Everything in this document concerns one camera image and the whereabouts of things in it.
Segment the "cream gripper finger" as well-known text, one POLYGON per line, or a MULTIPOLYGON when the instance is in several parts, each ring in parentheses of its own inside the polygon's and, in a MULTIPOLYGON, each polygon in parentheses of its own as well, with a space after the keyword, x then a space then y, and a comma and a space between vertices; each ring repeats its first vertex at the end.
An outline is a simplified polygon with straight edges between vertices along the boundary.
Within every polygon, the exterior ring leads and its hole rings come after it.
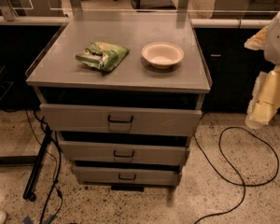
POLYGON ((251 50, 264 50, 267 30, 268 26, 265 26, 257 33, 252 35, 246 40, 246 42, 244 43, 244 47, 251 50))

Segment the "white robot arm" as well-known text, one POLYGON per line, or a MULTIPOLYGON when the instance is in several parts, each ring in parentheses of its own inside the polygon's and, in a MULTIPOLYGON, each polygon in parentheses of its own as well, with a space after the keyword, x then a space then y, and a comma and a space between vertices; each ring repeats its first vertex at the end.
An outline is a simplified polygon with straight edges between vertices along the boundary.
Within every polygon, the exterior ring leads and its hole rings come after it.
POLYGON ((269 124, 280 108, 280 11, 269 25, 246 40, 245 47, 262 49, 265 60, 274 64, 269 73, 259 73, 246 111, 245 125, 260 129, 269 124))

